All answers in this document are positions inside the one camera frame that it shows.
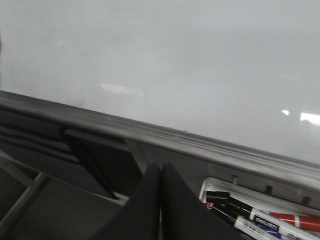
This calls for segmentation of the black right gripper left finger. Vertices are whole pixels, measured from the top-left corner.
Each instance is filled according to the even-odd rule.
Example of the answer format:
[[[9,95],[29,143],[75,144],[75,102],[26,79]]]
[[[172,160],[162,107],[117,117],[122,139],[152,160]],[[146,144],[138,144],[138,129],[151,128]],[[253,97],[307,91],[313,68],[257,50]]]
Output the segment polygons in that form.
[[[147,166],[133,195],[91,240],[157,240],[160,225],[160,168]]]

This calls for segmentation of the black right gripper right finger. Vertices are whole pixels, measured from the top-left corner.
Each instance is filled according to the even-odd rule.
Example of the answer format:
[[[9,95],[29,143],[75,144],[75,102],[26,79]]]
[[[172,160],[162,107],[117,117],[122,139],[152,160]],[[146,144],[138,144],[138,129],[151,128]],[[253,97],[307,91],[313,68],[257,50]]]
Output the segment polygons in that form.
[[[172,163],[161,170],[161,221],[164,240],[243,240],[192,192]]]

